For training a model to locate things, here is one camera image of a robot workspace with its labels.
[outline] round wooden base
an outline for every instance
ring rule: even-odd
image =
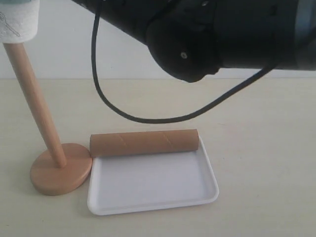
[[[67,165],[58,168],[48,151],[42,153],[31,168],[31,181],[44,195],[56,196],[69,193],[87,178],[92,167],[89,150],[79,144],[62,144]]]

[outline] beige table surface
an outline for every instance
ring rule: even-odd
[[[239,80],[104,80],[136,116],[178,116]],[[263,79],[194,120],[130,122],[98,98],[92,80],[41,80],[62,142],[93,133],[197,128],[220,195],[207,205],[93,216],[88,182],[45,197],[29,179],[45,150],[16,80],[0,80],[0,237],[309,237],[316,235],[316,79]]]

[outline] white wall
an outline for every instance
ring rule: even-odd
[[[38,78],[91,78],[90,38],[93,14],[70,0],[41,0],[39,32],[26,43]],[[147,48],[110,24],[100,22],[100,78],[171,78],[151,58]],[[221,70],[216,78],[243,78],[256,70]],[[269,77],[315,77],[316,72],[274,71]],[[0,79],[14,78],[0,47]]]

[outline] white plastic tray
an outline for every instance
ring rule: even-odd
[[[196,152],[95,158],[88,208],[95,215],[213,202],[218,185],[200,138]]]

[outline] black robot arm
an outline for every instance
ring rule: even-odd
[[[73,0],[95,12],[99,0]],[[316,0],[105,0],[101,17],[145,44],[167,73],[187,82],[220,68],[316,69]]]

